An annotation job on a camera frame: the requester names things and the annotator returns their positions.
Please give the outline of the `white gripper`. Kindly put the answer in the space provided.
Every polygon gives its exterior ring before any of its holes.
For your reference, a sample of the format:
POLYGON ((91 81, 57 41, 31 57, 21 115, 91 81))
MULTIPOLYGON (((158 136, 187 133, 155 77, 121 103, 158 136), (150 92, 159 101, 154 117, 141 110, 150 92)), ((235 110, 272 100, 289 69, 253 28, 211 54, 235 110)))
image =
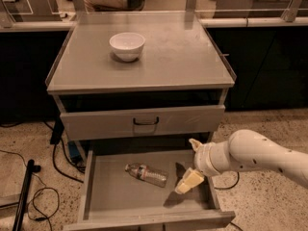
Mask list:
POLYGON ((184 194, 204 181, 204 175, 217 176, 226 171, 238 171, 239 163, 231 158, 228 142, 201 143, 189 139, 194 151, 194 167, 189 167, 175 187, 175 192, 184 194))

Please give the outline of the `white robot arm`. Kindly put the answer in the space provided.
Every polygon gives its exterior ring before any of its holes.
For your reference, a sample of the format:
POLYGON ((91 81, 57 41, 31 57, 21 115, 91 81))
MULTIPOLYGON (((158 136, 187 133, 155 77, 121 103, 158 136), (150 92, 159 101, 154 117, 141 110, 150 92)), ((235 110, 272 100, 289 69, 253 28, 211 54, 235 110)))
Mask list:
POLYGON ((308 188, 308 155, 285 148, 257 132, 238 130, 223 142, 190 139, 190 143, 194 168, 189 167, 177 184, 178 194, 200 185, 206 177, 259 169, 275 171, 308 188))

